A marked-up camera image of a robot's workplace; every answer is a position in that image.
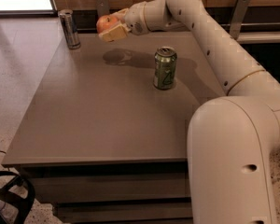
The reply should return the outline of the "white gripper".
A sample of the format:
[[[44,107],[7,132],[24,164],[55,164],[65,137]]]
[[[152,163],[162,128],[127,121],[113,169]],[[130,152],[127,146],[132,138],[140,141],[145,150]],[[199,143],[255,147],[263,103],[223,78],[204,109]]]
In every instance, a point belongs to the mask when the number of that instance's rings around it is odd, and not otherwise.
[[[130,31],[134,35],[148,34],[149,30],[145,21],[145,6],[146,2],[141,2],[132,5],[129,9],[124,8],[112,13],[112,16],[119,21],[125,20],[126,24],[120,22],[102,31],[99,34],[100,39],[104,42],[113,42],[126,38]]]

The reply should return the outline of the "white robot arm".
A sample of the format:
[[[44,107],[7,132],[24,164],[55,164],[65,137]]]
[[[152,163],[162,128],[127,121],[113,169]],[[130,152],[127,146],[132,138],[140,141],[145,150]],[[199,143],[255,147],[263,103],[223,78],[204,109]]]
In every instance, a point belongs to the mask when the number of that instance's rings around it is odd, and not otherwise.
[[[202,0],[155,0],[97,22],[99,36],[190,30],[224,90],[188,131],[194,224],[277,224],[270,154],[280,148],[280,84],[205,10]]]

